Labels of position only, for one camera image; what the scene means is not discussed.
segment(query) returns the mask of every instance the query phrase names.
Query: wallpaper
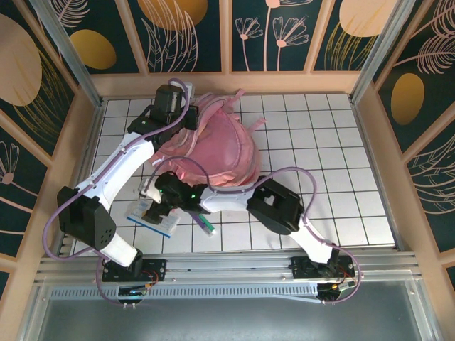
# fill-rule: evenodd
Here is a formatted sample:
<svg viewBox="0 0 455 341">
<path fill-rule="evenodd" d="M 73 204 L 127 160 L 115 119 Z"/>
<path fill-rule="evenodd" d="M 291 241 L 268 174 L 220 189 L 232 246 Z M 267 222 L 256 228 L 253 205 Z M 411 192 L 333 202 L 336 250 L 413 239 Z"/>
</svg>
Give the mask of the wallpaper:
<svg viewBox="0 0 455 341">
<path fill-rule="evenodd" d="M 232 2 L 232 71 L 302 71 L 320 0 Z"/>
<path fill-rule="evenodd" d="M 336 0 L 315 70 L 359 71 L 396 0 Z"/>
<path fill-rule="evenodd" d="M 8 281 L 9 273 L 0 271 L 0 302 L 1 302 L 1 297 L 3 296 L 3 292 L 6 287 L 6 282 Z"/>
<path fill-rule="evenodd" d="M 0 254 L 17 255 L 46 171 L 0 128 Z"/>
<path fill-rule="evenodd" d="M 150 72 L 221 71 L 218 0 L 129 0 Z"/>
<path fill-rule="evenodd" d="M 455 247 L 455 121 L 408 164 L 440 252 Z"/>
<path fill-rule="evenodd" d="M 379 95 L 402 151 L 455 101 L 455 2 L 436 0 Z"/>
<path fill-rule="evenodd" d="M 49 2 L 90 74 L 139 72 L 114 0 Z"/>
<path fill-rule="evenodd" d="M 395 49 L 397 48 L 397 45 L 400 43 L 401 38 L 403 37 L 403 34 L 405 34 L 408 26 L 411 24 L 412 19 L 414 18 L 420 5 L 422 5 L 422 2 L 423 2 L 423 0 L 416 0 L 414 2 L 414 6 L 412 7 L 411 13 L 409 14 L 405 23 L 401 27 L 400 32 L 398 33 L 398 36 L 395 39 L 395 42 L 392 44 L 392 46 L 388 50 L 387 55 L 382 60 L 381 64 L 378 67 L 378 70 L 376 71 L 375 75 L 373 76 L 373 82 L 376 82 L 376 80 L 378 80 L 379 76 L 381 75 L 382 71 L 384 70 L 385 65 L 389 61 L 389 57 L 392 55 L 393 51 L 395 51 Z"/>
<path fill-rule="evenodd" d="M 0 39 L 0 110 L 52 155 L 74 93 L 10 1 Z"/>
<path fill-rule="evenodd" d="M 455 290 L 455 266 L 451 266 L 450 268 L 447 268 L 447 273 L 449 275 L 452 286 L 454 287 L 454 290 Z"/>
</svg>

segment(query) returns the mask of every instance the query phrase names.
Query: cable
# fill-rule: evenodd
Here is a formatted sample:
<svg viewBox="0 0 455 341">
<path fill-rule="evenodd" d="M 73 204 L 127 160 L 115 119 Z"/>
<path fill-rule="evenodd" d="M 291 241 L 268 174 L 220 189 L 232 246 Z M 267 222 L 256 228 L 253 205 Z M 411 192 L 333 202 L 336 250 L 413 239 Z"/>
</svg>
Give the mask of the cable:
<svg viewBox="0 0 455 341">
<path fill-rule="evenodd" d="M 357 290 L 358 290 L 358 288 L 360 286 L 360 282 L 362 281 L 361 267 L 360 267 L 360 264 L 358 263 L 358 260 L 356 259 L 356 257 L 352 253 L 350 253 L 348 250 L 346 250 L 346 249 L 344 249 L 342 247 L 338 247 L 338 246 L 333 245 L 333 244 L 328 244 L 326 240 L 320 238 L 317 234 L 315 234 L 313 232 L 313 230 L 310 228 L 310 226 L 308 225 L 309 220 L 308 220 L 307 216 L 308 216 L 310 208 L 313 205 L 314 198 L 316 197 L 316 193 L 317 193 L 317 190 L 318 190 L 318 185 L 316 183 L 316 179 L 313 177 L 313 175 L 310 172 L 308 172 L 306 169 L 303 169 L 303 168 L 300 168 L 300 167 L 284 167 L 284 168 L 280 168 L 279 170 L 275 170 L 275 171 L 271 172 L 269 175 L 267 175 L 263 179 L 257 181 L 255 184 L 253 184 L 251 187 L 249 187 L 247 189 L 244 189 L 244 190 L 218 190 L 218 189 L 215 189 L 214 187 L 212 187 L 212 185 L 210 184 L 210 177 L 208 176 L 207 171 L 197 161 L 193 160 L 192 158 L 188 158 L 186 156 L 172 156 L 170 158 L 167 158 L 167 159 L 163 160 L 155 168 L 153 173 L 150 175 L 149 185 L 151 184 L 152 179 L 156 175 L 156 172 L 158 172 L 160 167 L 162 167 L 163 164 L 165 164 L 165 162 L 169 162 L 169 161 L 176 160 L 176 159 L 184 159 L 184 160 L 190 161 L 191 163 L 196 165 L 203 172 L 205 177 L 207 178 L 207 187 L 210 188 L 210 190 L 212 190 L 214 193 L 242 194 L 242 193 L 245 193 L 245 192 L 249 192 L 249 191 L 254 190 L 255 188 L 258 188 L 259 186 L 261 186 L 263 183 L 265 183 L 267 180 L 272 178 L 274 175 L 280 174 L 280 173 L 286 172 L 286 171 L 298 171 L 298 172 L 302 172 L 303 174 L 308 176 L 309 179 L 311 180 L 311 182 L 313 183 L 313 195 L 311 196 L 310 202 L 306 206 L 306 210 L 305 210 L 305 212 L 303 213 L 303 215 L 301 217 L 303 222 L 304 222 L 304 226 L 309 231 L 311 236 L 314 239 L 316 239 L 318 242 L 320 242 L 321 244 L 327 245 L 327 246 L 331 247 L 332 249 L 339 250 L 339 251 L 344 252 L 345 254 L 349 255 L 349 257 L 353 260 L 353 262 L 355 263 L 355 265 L 357 266 L 357 269 L 358 269 L 358 281 L 357 281 L 357 283 L 355 285 L 354 290 L 348 296 L 346 296 L 345 298 L 342 298 L 342 299 L 336 300 L 336 301 L 331 301 L 331 303 L 332 304 L 341 303 L 341 302 L 344 302 L 344 301 L 348 300 L 349 298 L 351 298 L 352 296 L 355 295 L 355 293 L 357 292 Z"/>
<path fill-rule="evenodd" d="M 56 261 L 70 261 L 72 259 L 75 259 L 77 256 L 81 255 L 81 254 L 84 254 L 85 252 L 87 251 L 91 251 L 93 250 L 93 248 L 91 247 L 86 247 L 85 249 L 83 250 L 80 250 L 79 252 L 71 255 L 71 256 L 67 256 L 67 257 L 60 257 L 60 256 L 56 256 L 55 254 L 52 253 L 52 251 L 49 249 L 49 246 L 48 246 L 48 233 L 49 233 L 49 229 L 50 229 L 50 225 L 52 224 L 52 222 L 56 219 L 56 217 L 58 217 L 58 215 L 65 209 L 67 208 L 69 205 L 71 205 L 73 202 L 75 202 L 77 199 L 79 199 L 80 197 L 82 197 L 88 190 L 91 190 L 92 188 L 94 188 L 96 186 L 96 184 L 98 183 L 98 181 L 101 180 L 101 178 L 103 176 L 106 175 L 107 172 L 110 171 L 110 169 L 115 165 L 115 163 L 119 160 L 119 158 L 122 157 L 122 155 L 124 155 L 136 142 L 138 141 L 141 141 L 143 139 L 146 139 L 150 136 L 153 136 L 153 135 L 157 135 L 159 133 L 162 133 L 163 131 L 165 130 L 168 130 L 172 127 L 174 127 L 175 125 L 177 125 L 184 117 L 185 117 L 185 114 L 186 112 L 188 111 L 188 108 L 190 106 L 190 100 L 189 100 L 189 94 L 188 94 L 188 88 L 185 86 L 185 83 L 183 83 L 181 80 L 179 80 L 178 78 L 171 78 L 169 81 L 168 81 L 168 84 L 171 84 L 171 82 L 177 82 L 179 85 L 182 86 L 183 88 L 183 96 L 185 97 L 185 106 L 183 107 L 183 111 L 181 113 L 181 115 L 177 118 L 177 120 L 175 120 L 173 123 L 167 125 L 167 126 L 164 126 L 163 128 L 160 128 L 160 129 L 157 129 L 155 131 L 151 131 L 150 133 L 147 133 L 147 134 L 144 134 L 144 135 L 141 135 L 137 138 L 135 138 L 133 141 L 129 142 L 124 148 L 123 148 L 123 151 L 119 151 L 119 153 L 117 153 L 117 155 L 107 164 L 106 168 L 101 171 L 101 173 L 95 178 L 93 179 L 93 181 L 90 183 L 90 185 L 88 185 L 86 188 L 84 188 L 83 190 L 81 190 L 78 194 L 76 194 L 74 197 L 70 198 L 68 201 L 64 202 L 49 218 L 49 220 L 46 222 L 45 224 L 45 227 L 44 227 L 44 230 L 43 230 L 43 236 L 41 238 L 41 242 L 43 244 L 43 248 L 44 248 L 44 251 L 46 252 L 46 254 L 56 260 Z M 103 255 L 101 252 L 99 252 L 98 250 L 93 250 L 98 256 L 104 258 L 104 259 L 107 259 L 105 255 Z"/>
</svg>

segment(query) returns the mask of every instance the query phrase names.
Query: pink garment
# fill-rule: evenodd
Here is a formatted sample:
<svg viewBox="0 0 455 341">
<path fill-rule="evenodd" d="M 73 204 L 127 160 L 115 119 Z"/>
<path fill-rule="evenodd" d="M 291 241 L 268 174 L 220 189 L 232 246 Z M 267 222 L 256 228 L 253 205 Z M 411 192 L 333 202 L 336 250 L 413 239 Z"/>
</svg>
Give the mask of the pink garment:
<svg viewBox="0 0 455 341">
<path fill-rule="evenodd" d="M 205 94 L 193 104 L 199 107 L 199 125 L 195 131 L 182 129 L 166 142 L 150 159 L 152 163 L 169 156 L 187 156 L 204 167 L 213 186 L 239 186 L 257 181 L 260 172 L 259 151 L 251 137 L 265 120 L 246 129 L 233 114 L 235 97 Z M 173 171 L 189 185 L 207 183 L 203 172 L 186 160 L 172 160 L 161 167 Z"/>
</svg>

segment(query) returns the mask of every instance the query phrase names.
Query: grid tile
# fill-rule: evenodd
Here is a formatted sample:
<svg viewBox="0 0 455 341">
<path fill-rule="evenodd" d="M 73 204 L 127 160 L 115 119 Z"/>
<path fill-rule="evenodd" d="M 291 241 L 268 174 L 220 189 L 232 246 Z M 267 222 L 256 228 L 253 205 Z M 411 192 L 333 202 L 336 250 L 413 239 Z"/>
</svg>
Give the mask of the grid tile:
<svg viewBox="0 0 455 341">
<path fill-rule="evenodd" d="M 93 168 L 102 165 L 122 140 L 125 128 L 150 102 L 133 99 L 108 103 Z M 315 177 L 319 194 L 309 217 L 324 237 L 344 246 L 394 243 L 346 95 L 244 96 L 235 104 L 235 112 L 241 115 L 246 127 L 258 119 L 267 120 L 252 133 L 261 149 L 262 175 L 269 174 L 272 168 L 299 166 Z M 139 167 L 111 209 L 119 233 L 145 254 L 299 248 L 293 239 L 273 234 L 247 212 L 206 215 L 218 231 L 211 238 L 181 210 L 177 210 L 180 225 L 170 239 L 135 226 L 125 218 L 127 208 L 138 198 L 141 179 L 152 172 L 150 162 Z M 305 207 L 308 206 L 313 186 L 303 173 L 288 171 L 274 179 L 299 193 Z M 83 247 L 81 242 L 74 244 L 76 250 Z"/>
</svg>

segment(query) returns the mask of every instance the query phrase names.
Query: white grid floor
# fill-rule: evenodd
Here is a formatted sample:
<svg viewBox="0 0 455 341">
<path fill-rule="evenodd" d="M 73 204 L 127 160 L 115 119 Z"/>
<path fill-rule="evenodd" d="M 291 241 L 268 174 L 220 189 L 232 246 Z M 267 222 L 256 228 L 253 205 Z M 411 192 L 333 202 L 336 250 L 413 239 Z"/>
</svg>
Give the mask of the white grid floor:
<svg viewBox="0 0 455 341">
<path fill-rule="evenodd" d="M 151 99 L 109 101 L 93 167 L 99 167 L 122 140 L 130 122 Z M 357 124 L 345 94 L 252 95 L 241 98 L 235 111 L 248 127 L 258 118 L 267 122 L 253 133 L 262 154 L 264 174 L 285 166 L 305 168 L 316 177 L 318 195 L 309 217 L 325 238 L 345 247 L 390 246 L 394 240 L 370 168 Z M 208 215 L 218 233 L 209 238 L 182 212 L 181 224 L 168 239 L 124 217 L 137 188 L 153 168 L 145 163 L 122 188 L 112 204 L 118 233 L 144 254 L 206 251 L 293 249 L 286 236 L 266 229 L 247 212 Z M 311 182 L 303 174 L 286 172 L 275 177 L 308 205 Z M 84 248 L 75 242 L 72 251 Z"/>
</svg>

